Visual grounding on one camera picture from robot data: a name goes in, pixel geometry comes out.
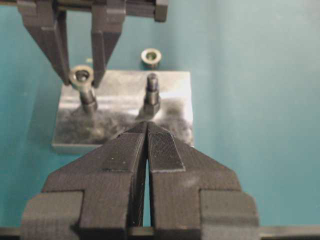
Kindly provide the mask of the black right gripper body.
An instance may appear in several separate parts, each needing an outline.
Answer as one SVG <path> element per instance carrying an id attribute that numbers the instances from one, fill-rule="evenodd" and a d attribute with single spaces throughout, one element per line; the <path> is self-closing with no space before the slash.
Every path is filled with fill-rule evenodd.
<path id="1" fill-rule="evenodd" d="M 165 22 L 167 0 L 55 0 L 59 10 L 91 12 L 94 22 L 122 23 L 126 16 L 153 18 Z"/>

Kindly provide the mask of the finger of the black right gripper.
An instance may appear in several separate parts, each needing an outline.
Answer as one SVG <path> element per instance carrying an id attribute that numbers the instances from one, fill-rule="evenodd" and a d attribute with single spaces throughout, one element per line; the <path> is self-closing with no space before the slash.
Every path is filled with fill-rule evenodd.
<path id="1" fill-rule="evenodd" d="M 108 61 L 122 33 L 125 20 L 124 4 L 93 4 L 91 6 L 91 46 L 93 86 L 98 88 Z"/>
<path id="2" fill-rule="evenodd" d="M 18 0 L 17 8 L 24 27 L 68 86 L 67 13 L 58 9 L 56 0 Z"/>

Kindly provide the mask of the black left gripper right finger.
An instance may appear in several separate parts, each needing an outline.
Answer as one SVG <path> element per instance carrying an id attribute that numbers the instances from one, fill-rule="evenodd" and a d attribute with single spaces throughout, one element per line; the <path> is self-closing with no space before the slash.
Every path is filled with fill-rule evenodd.
<path id="1" fill-rule="evenodd" d="M 257 240 L 259 215 L 236 173 L 163 128 L 147 127 L 157 240 Z"/>

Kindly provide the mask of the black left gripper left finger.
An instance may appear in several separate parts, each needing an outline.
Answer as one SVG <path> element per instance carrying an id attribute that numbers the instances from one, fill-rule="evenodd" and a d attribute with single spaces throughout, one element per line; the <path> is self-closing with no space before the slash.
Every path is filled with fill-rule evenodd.
<path id="1" fill-rule="evenodd" d="M 50 173 L 28 201 L 23 240 L 125 240 L 142 224 L 147 123 Z"/>

